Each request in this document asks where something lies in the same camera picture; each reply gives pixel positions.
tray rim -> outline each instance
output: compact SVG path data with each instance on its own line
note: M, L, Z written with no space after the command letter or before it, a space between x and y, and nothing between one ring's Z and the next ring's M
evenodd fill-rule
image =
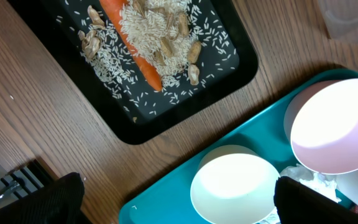
M347 68L337 68L337 69L333 69L333 70L327 70L325 72L319 73L317 75L315 75L314 77L310 78L308 81L302 83L300 86L294 88L291 92L289 92L287 95L283 96L282 98L280 98L279 100L277 100L276 102L272 103L270 106L266 107L265 109L263 109L261 112L257 113L255 116L251 117L250 119L248 119L247 121L243 122L242 124L240 124L238 127L234 128L232 131L230 131L229 133L227 133L226 135L224 135L222 138L218 139L217 141L215 141L214 143L212 143L211 145L207 146L206 148L202 149L199 153L197 153L196 155L194 155L193 157L189 158L187 161L185 161L184 163L180 164L178 167L174 168L171 172L169 172L167 175L163 176L161 179L159 179L158 181L156 181L155 183L153 183L150 187L148 187L146 190L144 190L143 192L141 192L140 194L136 195L134 198L132 198L131 200L129 200L128 202L126 202L124 204L124 206L122 206L122 208L120 209L119 212L119 223L124 223L124 221L126 220L122 220L123 215L125 214L125 210L129 210L128 207L130 206L130 203L132 201L134 201L137 197L140 197L143 194L146 194L148 191L151 191L153 188L155 188L157 185L161 184L164 181L164 178L171 176L177 172L180 171L180 169L182 167L187 166L193 159L196 159L197 157L203 157L207 151L213 150L215 147L217 147L219 144L221 144L222 142L224 142L228 137L230 137L231 135L233 135L234 133L238 132L238 130L241 130L242 128L244 128L244 126L247 126L248 123L252 122L253 120L257 119L257 117L263 113L266 113L267 111L269 111L271 108L275 107L276 105L283 103L284 101L289 100L290 98L294 98L299 92L301 92L302 90L304 90L305 88L307 88L308 86L315 84L317 82L322 82L325 81L324 79L327 78L328 75L333 76L333 75L339 75L340 73L346 73L346 75L353 75L355 77L358 77L358 72L354 71L354 70L350 70ZM351 78L341 78L340 80L347 80L347 79L351 79Z

pink bowl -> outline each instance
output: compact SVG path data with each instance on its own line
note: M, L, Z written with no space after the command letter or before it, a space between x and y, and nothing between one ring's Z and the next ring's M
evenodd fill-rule
M358 170L358 78L314 94L296 114L290 141L296 158L313 171Z
M297 94L294 99L292 99L291 103L288 105L287 110L284 116L284 131L288 140L291 137L291 129L293 122L295 121L296 116L299 111L302 109L303 105L310 100L316 93L326 88L329 85L339 82L340 80L330 80L323 81L319 83L315 83L308 88L304 89L302 92Z

orange carrot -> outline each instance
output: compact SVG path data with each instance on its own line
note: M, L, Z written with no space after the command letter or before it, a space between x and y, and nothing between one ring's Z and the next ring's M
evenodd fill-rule
M104 11L106 12L107 16L109 17L112 24L115 26L118 34L121 36L122 41L127 46L130 53L136 53L136 48L128 43L127 35L121 32L122 26L119 24L119 21L122 17L119 15L119 11L125 4L128 4L126 0L99 0L100 4L102 5ZM146 59L138 56L133 56L134 61L136 62L137 66L139 67L140 71L143 73L143 76L146 78L147 83L152 86L155 90L161 91L162 84L160 75L157 73L155 67L149 64Z

teal tray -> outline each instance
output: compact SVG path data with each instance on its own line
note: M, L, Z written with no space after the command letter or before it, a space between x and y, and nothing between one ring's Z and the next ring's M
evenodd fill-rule
M337 69L313 77L126 203L120 211L119 223L208 223L197 214L190 201L191 181L205 154L219 146L237 144L252 149L260 157L273 164L279 172L288 166L295 166L299 162L292 153L283 127L288 104L300 91L316 82L350 78L358 78L358 73L347 69ZM340 192L337 192L337 196L342 199L341 205L348 208L352 205L352 202Z

wooden table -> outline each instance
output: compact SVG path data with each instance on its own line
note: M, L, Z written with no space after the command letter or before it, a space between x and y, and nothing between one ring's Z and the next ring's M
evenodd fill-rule
M125 202L294 87L330 68L358 70L358 45L327 38L317 1L234 4L260 57L254 80L153 140L130 146L0 0L0 164L12 170L39 158L56 177L79 172L82 210L94 223L117 223Z

